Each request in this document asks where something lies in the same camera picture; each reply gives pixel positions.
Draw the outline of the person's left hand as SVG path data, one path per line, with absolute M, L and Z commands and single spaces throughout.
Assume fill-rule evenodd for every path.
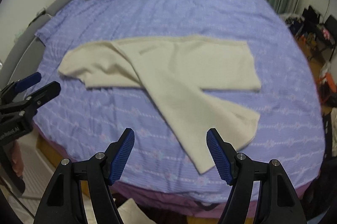
M 18 141 L 13 142 L 13 147 L 11 148 L 11 162 L 15 174 L 18 177 L 21 177 L 23 174 L 24 164 Z

